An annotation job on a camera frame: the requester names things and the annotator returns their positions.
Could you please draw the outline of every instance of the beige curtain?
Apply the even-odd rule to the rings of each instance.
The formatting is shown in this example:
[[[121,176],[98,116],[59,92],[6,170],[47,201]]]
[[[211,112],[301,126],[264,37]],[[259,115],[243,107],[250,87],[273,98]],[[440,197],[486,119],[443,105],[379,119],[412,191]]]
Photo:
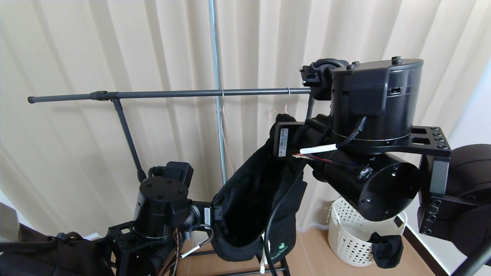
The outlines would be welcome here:
[[[318,58],[425,60],[415,125],[450,134],[491,55],[488,0],[217,0],[223,88],[299,87]],[[113,106],[31,105],[28,96],[214,89],[210,10],[187,1],[1,1],[1,190],[38,230],[105,234],[133,217],[136,170]],[[303,120],[302,96],[226,97],[230,177],[275,116]],[[123,100],[144,169],[187,161],[190,198],[221,170],[214,98]],[[314,114],[329,113],[316,102]],[[309,183],[298,227],[325,223],[336,192]]]

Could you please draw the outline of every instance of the dark baseboard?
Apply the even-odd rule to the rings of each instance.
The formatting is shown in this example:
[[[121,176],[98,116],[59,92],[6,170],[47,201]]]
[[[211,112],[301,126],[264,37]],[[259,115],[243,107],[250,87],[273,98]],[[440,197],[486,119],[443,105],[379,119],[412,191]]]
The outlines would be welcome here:
[[[435,276],[448,276],[447,272],[440,266],[440,264],[433,258],[430,252],[424,247],[419,239],[409,230],[407,227],[404,229],[403,236],[421,256],[423,261],[430,267]]]

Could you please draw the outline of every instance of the white plastic basket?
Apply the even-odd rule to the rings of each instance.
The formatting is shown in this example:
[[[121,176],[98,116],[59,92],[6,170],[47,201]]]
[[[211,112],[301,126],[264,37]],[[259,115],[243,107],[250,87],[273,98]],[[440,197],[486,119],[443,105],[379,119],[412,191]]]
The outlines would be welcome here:
[[[402,221],[397,226],[394,218],[385,221],[364,219],[345,199],[333,202],[329,217],[327,239],[332,251],[343,261],[353,266],[364,267],[374,263],[372,244],[367,241],[373,232],[381,236],[402,235],[406,227],[406,214],[399,214]]]

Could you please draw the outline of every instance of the green logo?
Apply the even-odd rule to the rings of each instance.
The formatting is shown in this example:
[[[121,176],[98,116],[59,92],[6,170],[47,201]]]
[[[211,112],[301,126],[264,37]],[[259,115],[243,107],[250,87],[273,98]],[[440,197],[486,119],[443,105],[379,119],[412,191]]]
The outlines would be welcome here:
[[[278,249],[279,249],[279,252],[273,258],[271,258],[271,260],[278,258],[283,252],[285,252],[285,250],[288,249],[288,246],[286,246],[284,243],[281,243],[278,246]]]

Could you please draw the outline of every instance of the blue vertical strip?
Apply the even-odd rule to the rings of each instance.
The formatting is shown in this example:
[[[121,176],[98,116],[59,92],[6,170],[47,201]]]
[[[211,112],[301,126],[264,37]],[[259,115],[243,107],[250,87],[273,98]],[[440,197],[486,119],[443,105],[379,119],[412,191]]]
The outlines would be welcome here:
[[[217,23],[215,18],[215,1],[209,0],[210,2],[210,22],[212,27],[212,48],[213,48],[213,63],[215,65],[215,87],[221,90],[220,84],[220,63],[218,62],[218,38],[217,38]],[[218,121],[218,146],[220,148],[220,163],[221,163],[221,174],[223,178],[223,184],[227,181],[227,176],[225,173],[225,155],[223,150],[223,124],[221,117],[222,102],[220,96],[216,97],[217,102],[217,121]]]

